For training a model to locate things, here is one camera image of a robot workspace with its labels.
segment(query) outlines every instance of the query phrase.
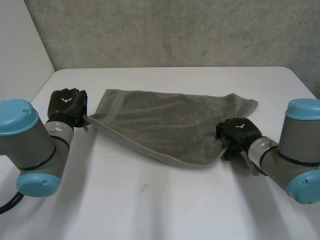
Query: concrete wall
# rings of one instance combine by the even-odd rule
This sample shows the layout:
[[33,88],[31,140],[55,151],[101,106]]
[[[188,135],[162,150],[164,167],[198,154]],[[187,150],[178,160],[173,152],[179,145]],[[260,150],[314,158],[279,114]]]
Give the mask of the concrete wall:
[[0,101],[31,101],[54,73],[23,0],[0,0]]
[[320,0],[25,0],[56,70],[283,66],[320,97]]

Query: blue joint cap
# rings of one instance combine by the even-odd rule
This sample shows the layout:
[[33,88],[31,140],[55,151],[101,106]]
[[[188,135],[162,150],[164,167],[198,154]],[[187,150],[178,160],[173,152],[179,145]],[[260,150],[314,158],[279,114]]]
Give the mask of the blue joint cap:
[[47,173],[27,173],[16,180],[16,189],[30,197],[45,197],[54,194],[61,184],[61,179]]
[[300,204],[320,201],[320,170],[311,170],[296,176],[285,192]]
[[292,100],[289,102],[285,115],[296,120],[320,120],[320,99]]
[[0,102],[0,136],[22,134],[39,121],[38,112],[31,103],[22,99]]

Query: gray robot arm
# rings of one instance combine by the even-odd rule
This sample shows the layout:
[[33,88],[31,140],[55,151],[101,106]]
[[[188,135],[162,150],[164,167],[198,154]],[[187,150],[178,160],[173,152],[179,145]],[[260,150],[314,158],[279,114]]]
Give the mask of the gray robot arm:
[[77,89],[52,93],[45,125],[32,105],[21,99],[0,103],[0,154],[20,170],[21,194],[44,197],[61,183],[74,127],[83,127],[87,94]]
[[218,138],[229,142],[230,151],[245,152],[258,172],[298,203],[320,201],[320,100],[289,103],[279,144],[262,136],[246,118],[227,120],[216,130]]

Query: cloth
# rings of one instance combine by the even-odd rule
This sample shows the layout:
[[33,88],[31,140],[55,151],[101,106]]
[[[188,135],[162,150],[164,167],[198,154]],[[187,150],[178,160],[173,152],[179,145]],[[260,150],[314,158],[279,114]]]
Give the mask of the cloth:
[[222,97],[107,89],[87,121],[117,141],[166,164],[212,165],[223,150],[216,126],[246,118],[258,106],[236,94]]

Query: white table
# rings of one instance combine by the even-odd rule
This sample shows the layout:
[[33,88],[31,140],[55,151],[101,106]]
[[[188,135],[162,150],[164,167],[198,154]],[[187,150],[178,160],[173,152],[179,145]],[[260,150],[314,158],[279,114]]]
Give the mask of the white table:
[[[32,102],[47,120],[51,93],[86,90],[93,114],[106,89],[223,96],[259,102],[249,117],[279,141],[287,104],[314,98],[282,67],[65,69]],[[0,158],[0,205],[19,171]],[[25,197],[0,215],[1,240],[315,240],[320,203],[301,205],[269,178],[237,162],[180,169],[134,152],[89,128],[76,129],[58,193]]]

